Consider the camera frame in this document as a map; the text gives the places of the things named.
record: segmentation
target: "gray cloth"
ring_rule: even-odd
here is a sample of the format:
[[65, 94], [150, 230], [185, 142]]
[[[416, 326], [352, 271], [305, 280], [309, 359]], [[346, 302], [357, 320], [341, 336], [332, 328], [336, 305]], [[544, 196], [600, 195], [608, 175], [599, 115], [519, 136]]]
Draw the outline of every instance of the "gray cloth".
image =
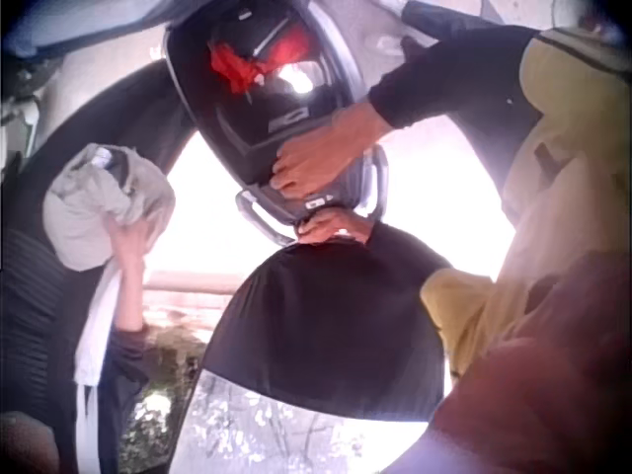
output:
[[[122, 186], [107, 169], [109, 152], [122, 153], [126, 159]], [[126, 147], [91, 143], [50, 185], [43, 202], [43, 226], [61, 263], [82, 272], [103, 265], [112, 256], [103, 224], [106, 212], [120, 224], [147, 218], [149, 250], [167, 227], [174, 206], [171, 186], [149, 160]]]

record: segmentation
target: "black sleeve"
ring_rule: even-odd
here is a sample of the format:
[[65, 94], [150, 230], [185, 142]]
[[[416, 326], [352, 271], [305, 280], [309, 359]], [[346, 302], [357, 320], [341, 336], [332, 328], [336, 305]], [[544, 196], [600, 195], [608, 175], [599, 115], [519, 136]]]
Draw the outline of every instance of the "black sleeve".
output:
[[99, 384], [99, 458], [102, 474], [119, 472], [119, 446], [136, 398], [149, 377], [144, 352], [147, 329], [113, 330]]
[[415, 290], [437, 270], [451, 267], [448, 260], [417, 237], [382, 222], [373, 226], [366, 248]]
[[386, 74], [368, 99], [393, 128], [504, 103], [520, 91], [522, 55], [536, 33], [523, 27], [463, 32]]

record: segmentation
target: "red cloth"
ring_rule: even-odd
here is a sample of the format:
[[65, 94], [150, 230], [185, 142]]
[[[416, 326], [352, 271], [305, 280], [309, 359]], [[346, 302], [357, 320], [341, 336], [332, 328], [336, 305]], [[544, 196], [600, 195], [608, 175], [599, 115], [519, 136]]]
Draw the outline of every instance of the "red cloth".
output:
[[233, 94], [243, 94], [260, 74], [265, 76], [281, 66], [300, 61], [308, 52], [309, 37], [300, 26], [295, 26], [275, 43], [266, 62], [246, 60], [235, 54], [229, 44], [222, 43], [211, 50], [210, 67], [228, 79]]

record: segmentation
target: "red fabric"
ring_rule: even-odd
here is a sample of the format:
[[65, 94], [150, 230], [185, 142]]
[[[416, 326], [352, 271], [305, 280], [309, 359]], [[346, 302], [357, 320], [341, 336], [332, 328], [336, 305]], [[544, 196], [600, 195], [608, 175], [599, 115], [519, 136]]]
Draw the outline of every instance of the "red fabric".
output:
[[275, 43], [266, 62], [246, 60], [223, 43], [211, 50], [210, 67], [228, 79], [233, 94], [243, 94], [260, 74], [265, 76], [281, 66], [300, 61], [308, 52], [309, 37], [301, 27], [295, 26]]

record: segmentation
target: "hand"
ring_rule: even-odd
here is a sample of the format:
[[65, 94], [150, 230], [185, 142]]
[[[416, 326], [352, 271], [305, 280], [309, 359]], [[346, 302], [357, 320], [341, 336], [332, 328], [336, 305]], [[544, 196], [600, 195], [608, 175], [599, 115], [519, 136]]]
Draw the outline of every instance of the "hand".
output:
[[270, 185], [286, 198], [316, 193], [390, 130], [371, 104], [355, 104], [335, 115], [332, 124], [287, 141]]
[[342, 229], [358, 242], [365, 244], [373, 230], [373, 223], [354, 212], [338, 207], [323, 209], [298, 227], [298, 242], [319, 244], [334, 237]]
[[123, 275], [142, 276], [145, 268], [143, 258], [147, 251], [148, 222], [139, 219], [131, 225], [121, 226], [111, 215], [106, 215], [104, 222], [110, 234], [114, 257]]

